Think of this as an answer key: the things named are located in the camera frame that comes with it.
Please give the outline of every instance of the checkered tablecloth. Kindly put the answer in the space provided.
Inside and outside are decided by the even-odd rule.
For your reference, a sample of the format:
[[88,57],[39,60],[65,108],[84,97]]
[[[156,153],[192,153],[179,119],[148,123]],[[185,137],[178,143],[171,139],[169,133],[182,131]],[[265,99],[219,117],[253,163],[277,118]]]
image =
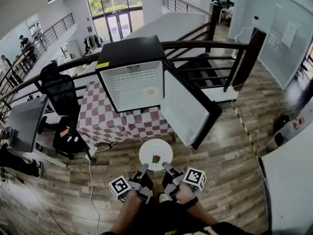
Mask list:
[[158,107],[116,113],[100,82],[90,82],[81,104],[77,130],[87,144],[151,138],[173,132]]

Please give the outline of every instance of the wooden floor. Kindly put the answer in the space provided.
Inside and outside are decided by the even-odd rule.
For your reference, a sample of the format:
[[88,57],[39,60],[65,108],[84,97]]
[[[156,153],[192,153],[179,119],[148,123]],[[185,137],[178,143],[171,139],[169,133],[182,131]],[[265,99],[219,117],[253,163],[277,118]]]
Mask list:
[[[226,39],[228,28],[217,28],[217,40]],[[258,154],[266,153],[265,145],[272,134],[273,120],[281,114],[293,114],[297,97],[280,90],[270,74],[256,63],[250,77],[234,104],[253,136]],[[250,141],[230,103],[221,105],[223,113],[198,150],[186,148],[179,140],[164,136],[174,152],[172,165],[181,170],[189,166],[204,170],[207,175],[200,201],[219,221],[228,221],[245,231],[261,234],[268,229],[267,204],[260,169]],[[91,166],[93,200],[100,212],[99,234],[108,231],[122,206],[108,189],[112,179],[132,176],[141,166],[138,153],[140,141],[117,143],[112,149],[97,152]],[[45,163],[42,179],[18,173],[36,196],[52,213],[68,235],[96,233],[97,213],[89,198],[91,180],[89,163],[78,154],[62,169]],[[164,173],[150,173],[155,190],[162,189]],[[47,211],[30,190],[10,177],[0,187],[0,226],[14,235],[61,235]]]

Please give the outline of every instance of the yellow label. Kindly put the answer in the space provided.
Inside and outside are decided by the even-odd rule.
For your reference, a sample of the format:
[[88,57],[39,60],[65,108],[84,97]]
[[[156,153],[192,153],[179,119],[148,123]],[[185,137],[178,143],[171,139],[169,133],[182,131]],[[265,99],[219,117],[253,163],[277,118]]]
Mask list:
[[110,63],[110,62],[106,62],[106,63],[103,63],[103,64],[99,64],[99,65],[96,66],[96,69],[98,69],[98,68],[103,68],[103,67],[107,67],[107,66],[109,66],[109,63]]

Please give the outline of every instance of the office chair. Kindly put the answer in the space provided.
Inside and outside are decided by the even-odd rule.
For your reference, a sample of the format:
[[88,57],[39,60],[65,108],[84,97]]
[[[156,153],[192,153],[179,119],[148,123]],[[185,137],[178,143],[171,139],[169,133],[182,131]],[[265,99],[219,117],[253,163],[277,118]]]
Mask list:
[[[92,161],[87,144],[76,130],[80,105],[77,101],[73,79],[69,75],[59,74],[57,67],[56,63],[52,63],[40,72],[41,92],[48,96],[53,110],[62,116],[56,127],[53,147],[58,154],[70,159],[73,159],[73,153],[85,150]],[[45,124],[45,120],[46,118],[42,119],[38,133],[42,132],[43,127],[50,129],[51,126]],[[68,128],[68,133],[61,137],[60,134]]]

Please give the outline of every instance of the mini fridge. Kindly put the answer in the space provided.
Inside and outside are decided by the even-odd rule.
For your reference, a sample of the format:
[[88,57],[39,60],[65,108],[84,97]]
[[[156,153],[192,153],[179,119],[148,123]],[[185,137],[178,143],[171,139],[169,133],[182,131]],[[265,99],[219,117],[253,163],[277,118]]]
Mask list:
[[104,45],[96,72],[117,113],[159,106],[187,147],[197,149],[222,113],[166,59],[157,36]]

